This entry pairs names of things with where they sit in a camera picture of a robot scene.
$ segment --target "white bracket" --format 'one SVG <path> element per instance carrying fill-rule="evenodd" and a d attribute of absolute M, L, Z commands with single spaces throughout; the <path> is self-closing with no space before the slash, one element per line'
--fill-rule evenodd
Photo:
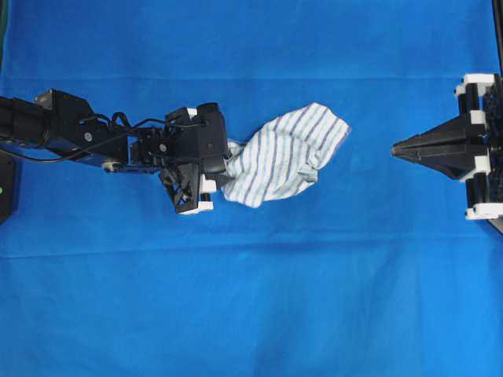
<path fill-rule="evenodd" d="M 212 179 L 206 179 L 206 175 L 201 174 L 201 178 L 199 180 L 199 194 L 211 194 L 213 192 L 217 192 L 217 182 Z M 199 214 L 205 210 L 213 210 L 213 202 L 200 200 L 197 204 L 197 208 L 194 208 L 193 210 L 186 210 L 180 214 Z"/>
<path fill-rule="evenodd" d="M 465 212 L 467 220 L 495 220 L 503 215 L 503 203 L 479 203 Z"/>
<path fill-rule="evenodd" d="M 464 75 L 463 83 L 456 86 L 456 98 L 466 93 L 466 86 L 468 84 L 477 84 L 479 97 L 482 97 L 486 93 L 487 88 L 491 88 L 494 84 L 494 75 L 487 73 L 468 73 Z"/>

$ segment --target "blue striped fabric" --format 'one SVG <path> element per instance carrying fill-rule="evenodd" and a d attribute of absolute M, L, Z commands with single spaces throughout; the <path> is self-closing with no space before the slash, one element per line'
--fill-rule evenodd
<path fill-rule="evenodd" d="M 329 108 L 313 103 L 266 123 L 245 145 L 229 142 L 223 188 L 227 200 L 258 207 L 265 200 L 294 196 L 318 180 L 351 128 Z"/>

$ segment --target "wire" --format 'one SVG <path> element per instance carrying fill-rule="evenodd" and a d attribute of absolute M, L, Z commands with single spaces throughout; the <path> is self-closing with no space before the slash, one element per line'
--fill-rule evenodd
<path fill-rule="evenodd" d="M 154 118 L 143 119 L 141 122 L 135 124 L 130 129 L 122 132 L 119 135 L 116 135 L 114 137 L 110 137 L 109 139 L 107 139 L 105 141 L 102 141 L 100 143 L 97 143 L 95 145 L 91 145 L 90 147 L 87 147 L 87 148 L 84 148 L 84 149 L 80 149 L 77 152 L 74 152 L 74 153 L 72 153 L 69 156 L 61 157 L 59 159 L 34 159 L 33 157 L 22 155 L 22 154 L 16 153 L 16 152 L 11 152 L 11 151 L 8 151 L 8 150 L 6 150 L 4 148 L 0 148 L 0 153 L 4 153 L 4 154 L 6 154 L 8 156 L 11 156 L 11 157 L 17 157 L 19 159 L 25 159 L 25 160 L 30 161 L 32 163 L 60 163 L 62 161 L 67 161 L 69 159 L 74 159 L 75 157 L 80 156 L 83 153 L 91 151 L 91 150 L 93 150 L 95 148 L 99 148 L 99 147 L 101 147 L 103 145 L 111 143 L 112 141 L 119 140 L 121 137 L 127 136 L 131 131 L 136 130 L 138 127 L 144 125 L 145 123 L 162 123 L 162 124 L 164 124 L 164 121 L 163 120 L 159 120 L 159 119 L 154 119 Z"/>

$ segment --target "cloth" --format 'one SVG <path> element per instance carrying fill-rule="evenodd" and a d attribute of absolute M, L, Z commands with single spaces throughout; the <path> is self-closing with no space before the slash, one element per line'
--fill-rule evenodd
<path fill-rule="evenodd" d="M 297 195 L 318 181 L 350 127 L 329 108 L 313 103 L 266 123 L 245 145 L 229 143 L 227 172 L 234 181 L 225 198 L 249 207 Z"/>
<path fill-rule="evenodd" d="M 498 71 L 490 3 L 9 2 L 3 97 L 55 88 L 131 122 L 214 101 L 234 140 L 318 101 L 353 130 L 302 195 L 188 217 L 155 176 L 22 163 L 0 376 L 502 375 L 501 237 L 389 152 Z"/>

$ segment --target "striped cloth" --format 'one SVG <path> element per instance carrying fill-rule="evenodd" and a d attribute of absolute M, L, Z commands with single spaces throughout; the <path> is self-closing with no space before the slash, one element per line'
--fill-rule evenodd
<path fill-rule="evenodd" d="M 313 103 L 266 123 L 245 146 L 229 141 L 227 172 L 234 180 L 223 187 L 225 198 L 256 208 L 299 194 L 318 180 L 318 170 L 350 131 L 330 109 Z"/>

